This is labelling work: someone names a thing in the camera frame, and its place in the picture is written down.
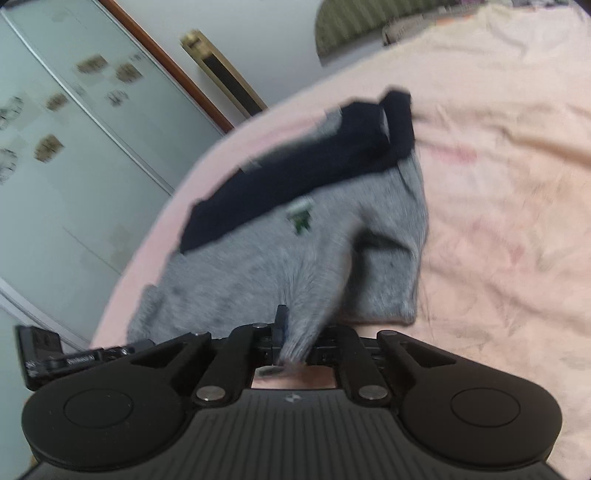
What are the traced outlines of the brown wooden door frame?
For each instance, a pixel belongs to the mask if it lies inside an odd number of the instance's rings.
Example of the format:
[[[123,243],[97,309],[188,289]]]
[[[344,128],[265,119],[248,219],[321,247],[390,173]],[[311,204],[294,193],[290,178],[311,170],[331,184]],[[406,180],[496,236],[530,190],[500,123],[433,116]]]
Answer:
[[[214,124],[221,128],[221,131],[228,133],[233,125],[228,118],[221,113],[209,98],[200,90],[192,79],[177,65],[177,63],[153,40],[141,26],[125,10],[113,0],[98,0],[123,27],[131,34],[157,63],[180,85],[182,90],[207,114]]]

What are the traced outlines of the frosted glass wardrobe door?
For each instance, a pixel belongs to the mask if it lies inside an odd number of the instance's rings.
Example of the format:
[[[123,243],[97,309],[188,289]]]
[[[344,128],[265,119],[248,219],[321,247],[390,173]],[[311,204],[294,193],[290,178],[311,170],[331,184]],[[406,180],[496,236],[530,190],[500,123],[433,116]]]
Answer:
[[[85,348],[162,206],[221,135],[97,2],[4,2],[2,308]]]

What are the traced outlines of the olive quilted headboard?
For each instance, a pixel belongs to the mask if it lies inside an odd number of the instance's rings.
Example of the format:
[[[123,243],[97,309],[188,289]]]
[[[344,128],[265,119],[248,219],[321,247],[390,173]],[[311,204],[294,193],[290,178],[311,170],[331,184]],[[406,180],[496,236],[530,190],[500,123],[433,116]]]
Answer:
[[[315,49],[322,65],[332,61],[356,41],[394,21],[459,13],[466,1],[329,0],[315,16]]]

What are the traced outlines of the pink bed sheet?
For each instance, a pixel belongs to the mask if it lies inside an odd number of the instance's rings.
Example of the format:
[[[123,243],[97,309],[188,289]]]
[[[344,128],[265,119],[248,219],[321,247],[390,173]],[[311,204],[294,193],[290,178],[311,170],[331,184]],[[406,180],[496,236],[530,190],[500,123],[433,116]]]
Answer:
[[[336,105],[413,98],[429,209],[409,334],[532,380],[557,399],[551,465],[590,475],[590,18],[487,6],[360,61],[218,141],[161,210],[94,334],[121,345],[190,206]]]

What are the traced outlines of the pile of clothes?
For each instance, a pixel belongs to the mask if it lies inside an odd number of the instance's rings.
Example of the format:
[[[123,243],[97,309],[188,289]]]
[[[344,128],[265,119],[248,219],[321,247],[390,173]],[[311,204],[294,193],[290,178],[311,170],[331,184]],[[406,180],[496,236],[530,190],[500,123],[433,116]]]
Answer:
[[[486,5],[500,5],[511,9],[548,9],[569,6],[571,1],[461,1],[454,6],[438,7],[420,13],[392,20],[382,31],[384,46],[397,44],[413,38],[432,26],[468,19]]]

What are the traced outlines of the grey navy knit sweater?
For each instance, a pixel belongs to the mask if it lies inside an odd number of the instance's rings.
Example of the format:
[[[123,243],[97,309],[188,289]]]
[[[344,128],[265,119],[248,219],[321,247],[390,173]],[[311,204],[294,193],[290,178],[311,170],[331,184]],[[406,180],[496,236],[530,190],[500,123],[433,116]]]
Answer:
[[[280,361],[296,364],[331,322],[411,324],[427,230],[410,95],[349,103],[193,206],[126,337],[221,338],[286,307]]]

